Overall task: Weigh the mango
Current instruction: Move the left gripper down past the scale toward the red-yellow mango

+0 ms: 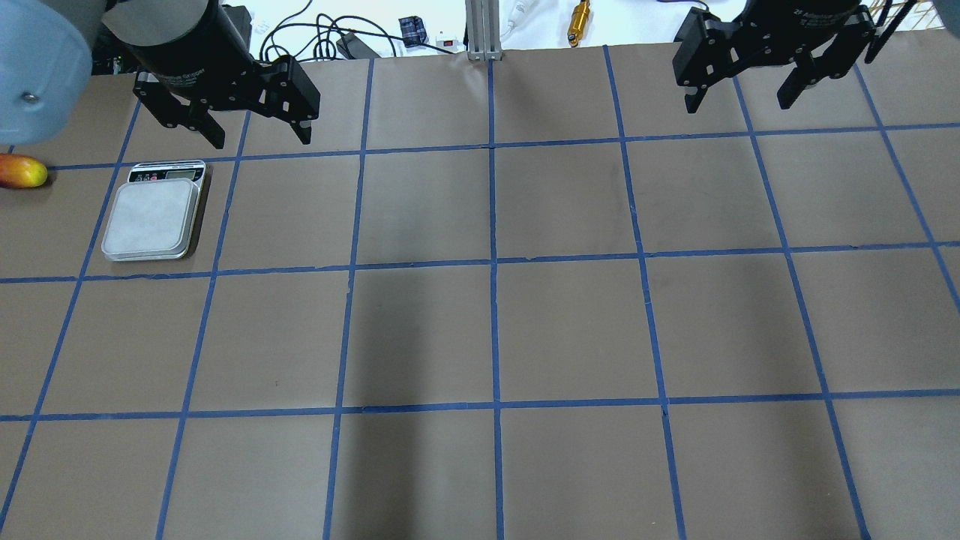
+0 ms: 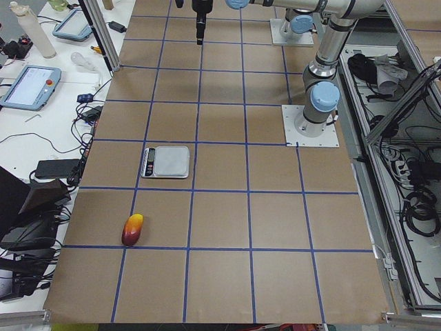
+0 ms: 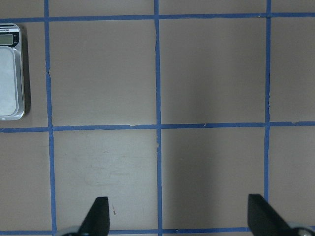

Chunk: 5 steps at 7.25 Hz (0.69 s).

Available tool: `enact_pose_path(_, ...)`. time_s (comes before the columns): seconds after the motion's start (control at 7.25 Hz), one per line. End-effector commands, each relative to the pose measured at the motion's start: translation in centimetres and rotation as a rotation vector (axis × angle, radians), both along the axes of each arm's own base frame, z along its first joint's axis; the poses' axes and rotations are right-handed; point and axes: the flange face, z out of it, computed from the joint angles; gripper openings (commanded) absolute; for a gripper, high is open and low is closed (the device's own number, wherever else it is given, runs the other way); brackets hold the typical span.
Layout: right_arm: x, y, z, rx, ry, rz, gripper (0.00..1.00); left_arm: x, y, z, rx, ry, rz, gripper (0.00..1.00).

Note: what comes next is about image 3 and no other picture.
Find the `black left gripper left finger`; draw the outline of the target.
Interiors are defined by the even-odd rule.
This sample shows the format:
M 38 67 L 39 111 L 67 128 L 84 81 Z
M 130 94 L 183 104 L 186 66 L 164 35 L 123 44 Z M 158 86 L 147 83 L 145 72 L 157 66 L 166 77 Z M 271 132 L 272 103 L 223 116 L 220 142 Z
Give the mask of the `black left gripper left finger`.
M 81 224 L 79 236 L 107 236 L 109 234 L 108 197 L 97 197 Z

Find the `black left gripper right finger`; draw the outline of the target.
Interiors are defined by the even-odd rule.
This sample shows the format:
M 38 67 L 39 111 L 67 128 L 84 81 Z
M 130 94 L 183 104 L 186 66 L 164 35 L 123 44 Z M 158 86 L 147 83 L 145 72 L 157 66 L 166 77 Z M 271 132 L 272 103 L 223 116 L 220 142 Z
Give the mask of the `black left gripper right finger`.
M 260 194 L 248 195 L 247 222 L 254 236 L 284 236 L 292 230 Z

